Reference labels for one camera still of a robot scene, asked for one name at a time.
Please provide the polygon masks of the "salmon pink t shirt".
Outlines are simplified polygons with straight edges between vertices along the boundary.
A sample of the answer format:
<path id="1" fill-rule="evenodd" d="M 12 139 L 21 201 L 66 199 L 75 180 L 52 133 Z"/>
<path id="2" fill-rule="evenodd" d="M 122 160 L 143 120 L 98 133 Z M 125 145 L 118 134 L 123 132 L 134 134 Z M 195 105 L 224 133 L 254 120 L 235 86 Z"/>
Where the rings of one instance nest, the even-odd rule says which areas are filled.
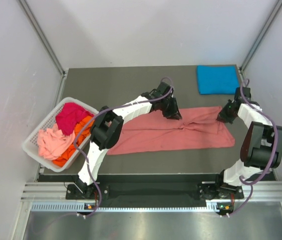
<path id="1" fill-rule="evenodd" d="M 184 108 L 182 119 L 166 119 L 159 111 L 140 115 L 123 125 L 108 155 L 143 152 L 231 148 L 235 138 L 217 121 L 220 106 Z"/>

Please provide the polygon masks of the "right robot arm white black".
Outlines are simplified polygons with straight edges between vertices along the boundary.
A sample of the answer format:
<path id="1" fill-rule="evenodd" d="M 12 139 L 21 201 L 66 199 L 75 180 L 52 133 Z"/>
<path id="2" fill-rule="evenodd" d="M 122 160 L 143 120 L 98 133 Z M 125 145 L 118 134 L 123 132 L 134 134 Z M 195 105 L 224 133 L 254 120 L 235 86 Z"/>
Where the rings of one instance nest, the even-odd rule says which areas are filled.
<path id="1" fill-rule="evenodd" d="M 229 100 L 217 116 L 217 121 L 233 123 L 240 118 L 248 128 L 240 158 L 223 170 L 214 185 L 220 198 L 239 191 L 244 182 L 255 174 L 263 178 L 270 169 L 277 168 L 282 160 L 282 126 L 276 125 L 264 114 L 259 104 L 252 101 L 248 87 L 236 88 L 233 100 Z"/>

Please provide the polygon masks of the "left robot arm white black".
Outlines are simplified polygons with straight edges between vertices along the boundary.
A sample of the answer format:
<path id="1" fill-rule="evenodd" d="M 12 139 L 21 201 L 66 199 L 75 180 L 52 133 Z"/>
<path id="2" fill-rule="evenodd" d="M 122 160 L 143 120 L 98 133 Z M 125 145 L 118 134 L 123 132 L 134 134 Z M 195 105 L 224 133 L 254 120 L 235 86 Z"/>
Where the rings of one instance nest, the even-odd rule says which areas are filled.
<path id="1" fill-rule="evenodd" d="M 161 79 L 157 88 L 150 92 L 144 92 L 136 99 L 120 106 L 104 106 L 76 136 L 73 145 L 84 157 L 85 162 L 73 179 L 77 192 L 83 198 L 87 199 L 94 194 L 94 191 L 100 191 L 96 183 L 99 165 L 102 163 L 106 153 L 114 147 L 121 135 L 123 125 L 132 119 L 148 114 L 153 111 L 161 111 L 163 117 L 171 120 L 181 120 L 176 98 L 173 95 L 174 86 L 170 78 Z M 90 146 L 88 153 L 85 153 L 77 145 L 79 136 L 90 123 Z"/>

